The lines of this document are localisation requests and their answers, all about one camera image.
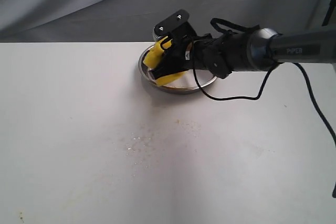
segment white tabletop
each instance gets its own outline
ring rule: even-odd
[[[148,45],[0,44],[1,223],[335,223],[336,150],[294,65],[216,102],[145,83]],[[336,128],[332,66],[304,67]]]

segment yellow sponge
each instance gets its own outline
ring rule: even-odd
[[[154,45],[153,48],[151,48],[149,50],[149,52],[147,53],[146,57],[143,59],[143,63],[153,69],[155,68],[159,62],[161,61],[162,59],[162,55],[164,53],[164,50],[161,48],[160,44],[163,40],[167,39],[167,37],[157,41]],[[165,49],[168,49],[170,48],[172,45],[172,41],[169,40],[168,42],[166,42],[165,44],[163,44],[162,46],[165,48]],[[156,82],[156,85],[158,86],[163,86],[163,85],[166,85],[170,82],[173,82],[175,80],[177,80],[178,78],[180,78],[183,74],[185,73],[184,72],[180,72],[180,73],[174,73],[174,74],[170,74],[168,76],[163,76],[163,77],[160,77],[158,78],[155,82]]]

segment black wire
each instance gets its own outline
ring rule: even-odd
[[[258,95],[256,97],[226,97],[226,98],[216,98],[216,97],[213,97],[213,96],[209,95],[201,87],[201,85],[199,84],[199,81],[198,81],[197,75],[196,75],[196,70],[195,70],[195,57],[193,57],[194,39],[192,37],[191,37],[191,42],[192,42],[192,47],[191,47],[190,54],[191,54],[191,58],[193,60],[193,74],[194,74],[195,82],[196,82],[198,88],[203,92],[203,94],[205,94],[207,97],[209,97],[210,99],[215,100],[215,101],[229,101],[229,100],[237,100],[237,99],[245,99],[245,100],[252,100],[252,101],[258,100],[261,97],[261,94],[262,94],[262,92],[264,90],[265,84],[266,84],[266,82],[267,82],[270,74],[278,66],[278,64],[274,65],[273,67],[271,67],[268,70],[268,72],[266,73],[266,75],[264,77],[263,82],[261,83],[260,90],[259,90]],[[311,102],[312,102],[312,104],[313,104],[316,112],[318,113],[318,115],[320,116],[321,120],[323,121],[323,123],[327,127],[328,131],[330,132],[330,135],[331,135],[332,139],[334,140],[334,143],[335,143],[335,146],[336,146],[336,134],[335,134],[335,131],[331,127],[330,123],[328,122],[328,120],[326,119],[326,117],[324,116],[324,114],[322,113],[321,109],[319,108],[319,106],[318,106],[318,104],[316,102],[316,99],[315,99],[315,96],[313,94],[313,90],[311,88],[311,84],[310,84],[310,80],[309,80],[309,77],[307,75],[307,72],[305,71],[305,69],[303,68],[303,66],[301,66],[299,63],[293,63],[293,64],[295,66],[297,66],[300,69],[300,71],[302,72],[303,77],[304,77],[304,79],[306,81],[306,85],[307,85],[307,88],[308,88],[308,93],[309,93],[310,100],[311,100]],[[335,184],[334,190],[332,192],[332,197],[336,198],[336,184]]]

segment gray fabric curtain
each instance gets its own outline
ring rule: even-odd
[[[25,18],[15,16],[11,25],[0,26],[1,41],[149,41],[153,26],[180,8],[190,13],[190,22],[199,34],[213,32],[209,24],[212,17],[288,32],[307,27],[319,0],[103,0],[96,4],[98,0],[39,1],[34,12],[22,14]],[[27,30],[42,23],[46,24]]]

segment stainless steel bowl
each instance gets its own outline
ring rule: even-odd
[[[190,94],[200,90],[199,87],[196,85],[192,70],[189,70],[181,78],[172,83],[167,84],[166,86],[157,86],[155,81],[152,80],[149,75],[150,69],[142,62],[145,56],[147,55],[148,51],[152,47],[153,46],[150,46],[141,54],[138,62],[139,71],[145,80],[147,80],[151,85],[155,86],[156,88],[168,93]],[[196,73],[198,81],[200,82],[202,88],[210,85],[217,79],[217,77],[215,77],[209,71],[206,70],[197,70]]]

